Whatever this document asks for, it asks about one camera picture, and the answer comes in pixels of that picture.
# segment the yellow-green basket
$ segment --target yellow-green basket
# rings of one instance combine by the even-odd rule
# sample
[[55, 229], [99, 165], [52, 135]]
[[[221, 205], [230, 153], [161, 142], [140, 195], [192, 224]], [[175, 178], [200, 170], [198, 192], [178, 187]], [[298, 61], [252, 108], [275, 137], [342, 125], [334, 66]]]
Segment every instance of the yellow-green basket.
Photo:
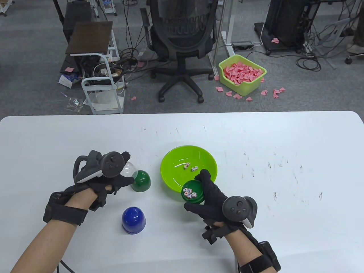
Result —
[[[233, 83], [232, 81], [230, 81], [228, 78], [225, 77], [223, 70], [224, 68], [228, 66], [230, 67], [234, 63], [238, 62], [242, 62], [243, 64], [246, 64], [256, 69], [260, 68], [263, 70], [263, 74], [250, 83], [242, 82], [241, 85], [236, 85], [235, 83]], [[234, 90], [241, 96], [246, 96], [251, 92], [253, 92], [255, 89], [257, 89], [261, 84], [262, 78], [264, 77], [265, 74], [267, 74], [267, 70], [265, 68], [257, 65], [256, 63], [253, 63], [252, 61], [249, 61], [247, 58], [244, 58], [243, 56], [238, 54], [231, 56], [227, 58], [225, 61], [219, 63], [219, 68], [220, 68], [220, 82], [229, 87], [231, 90]]]

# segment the mesh chair back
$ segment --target mesh chair back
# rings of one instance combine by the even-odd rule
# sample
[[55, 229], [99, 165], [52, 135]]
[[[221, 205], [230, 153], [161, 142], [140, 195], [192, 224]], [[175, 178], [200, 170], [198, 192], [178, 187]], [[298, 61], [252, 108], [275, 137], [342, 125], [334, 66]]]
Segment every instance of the mesh chair back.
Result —
[[216, 20], [217, 2], [218, 0], [151, 0], [153, 26], [172, 59], [176, 52], [191, 50], [198, 50], [199, 58], [206, 55], [204, 46]]

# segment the vr controller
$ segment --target vr controller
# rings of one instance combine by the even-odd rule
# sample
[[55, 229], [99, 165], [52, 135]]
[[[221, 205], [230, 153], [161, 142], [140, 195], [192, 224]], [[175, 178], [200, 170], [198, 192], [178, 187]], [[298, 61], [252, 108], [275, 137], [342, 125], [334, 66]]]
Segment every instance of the vr controller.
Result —
[[[82, 161], [86, 161], [86, 165], [79, 170]], [[109, 152], [102, 155], [92, 150], [88, 156], [81, 155], [76, 159], [73, 167], [75, 184], [84, 183], [95, 177], [115, 177], [121, 173], [126, 161], [118, 152]]]
[[222, 213], [228, 220], [242, 222], [248, 229], [254, 227], [257, 210], [257, 203], [249, 196], [232, 196], [226, 199], [222, 205]]

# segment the shoe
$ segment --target shoe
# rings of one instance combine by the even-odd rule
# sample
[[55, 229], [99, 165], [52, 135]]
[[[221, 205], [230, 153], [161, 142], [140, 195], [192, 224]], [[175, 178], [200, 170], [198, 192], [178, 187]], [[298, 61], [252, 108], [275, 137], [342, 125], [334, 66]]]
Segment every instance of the shoe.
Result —
[[361, 54], [364, 53], [364, 47], [358, 46], [357, 44], [353, 44], [351, 47], [346, 47], [346, 51], [351, 54]]

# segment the office chair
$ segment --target office chair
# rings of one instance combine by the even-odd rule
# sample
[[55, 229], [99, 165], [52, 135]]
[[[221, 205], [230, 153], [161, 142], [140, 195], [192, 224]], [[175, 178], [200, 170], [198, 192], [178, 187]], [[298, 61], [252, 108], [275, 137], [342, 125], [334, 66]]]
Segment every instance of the office chair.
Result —
[[212, 69], [186, 69], [186, 58], [203, 58], [212, 50], [217, 39], [216, 14], [218, 0], [149, 0], [153, 25], [150, 27], [146, 8], [141, 8], [143, 27], [148, 47], [161, 59], [177, 61], [177, 69], [157, 67], [156, 74], [172, 76], [158, 93], [158, 101], [164, 102], [164, 94], [177, 82], [185, 82], [203, 103], [201, 89], [191, 76], [208, 74]]

